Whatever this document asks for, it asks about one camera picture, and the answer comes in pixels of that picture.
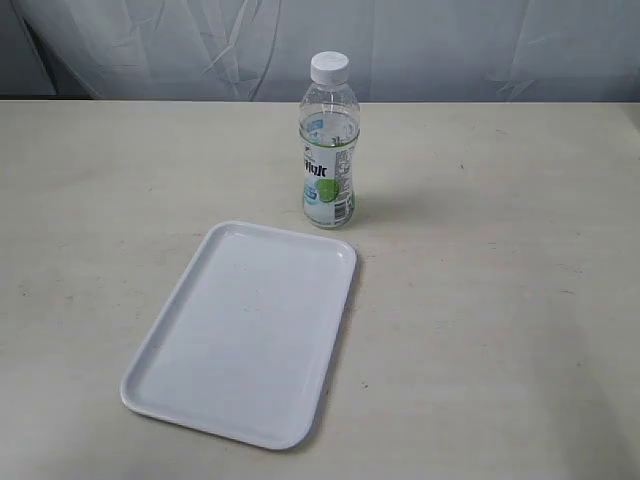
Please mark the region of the clear plastic water bottle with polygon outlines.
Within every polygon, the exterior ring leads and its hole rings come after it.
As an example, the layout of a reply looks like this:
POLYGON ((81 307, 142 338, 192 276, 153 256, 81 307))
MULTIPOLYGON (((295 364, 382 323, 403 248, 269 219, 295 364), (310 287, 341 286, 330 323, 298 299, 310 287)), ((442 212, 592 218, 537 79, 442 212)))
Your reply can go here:
POLYGON ((355 209, 353 156, 360 134, 360 106, 348 84, 345 54, 315 54, 310 79, 299 108, 305 171, 302 206, 311 223, 334 229, 346 224, 355 209))

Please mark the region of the white rectangular plastic tray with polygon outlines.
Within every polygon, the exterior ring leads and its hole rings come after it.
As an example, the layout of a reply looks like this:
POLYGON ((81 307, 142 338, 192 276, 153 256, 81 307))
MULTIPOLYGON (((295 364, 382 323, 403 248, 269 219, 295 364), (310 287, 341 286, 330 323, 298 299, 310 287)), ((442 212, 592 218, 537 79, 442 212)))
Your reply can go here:
POLYGON ((268 450, 297 446, 314 424, 356 265, 341 240, 214 226, 128 368, 123 404, 268 450))

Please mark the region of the white backdrop cloth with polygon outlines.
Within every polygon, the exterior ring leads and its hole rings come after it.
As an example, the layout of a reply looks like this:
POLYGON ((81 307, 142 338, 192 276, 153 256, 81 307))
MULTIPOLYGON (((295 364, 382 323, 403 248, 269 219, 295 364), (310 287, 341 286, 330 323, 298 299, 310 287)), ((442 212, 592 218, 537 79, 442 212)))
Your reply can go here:
POLYGON ((296 101, 339 51, 363 102, 637 101, 635 1, 5 1, 5 98, 296 101))

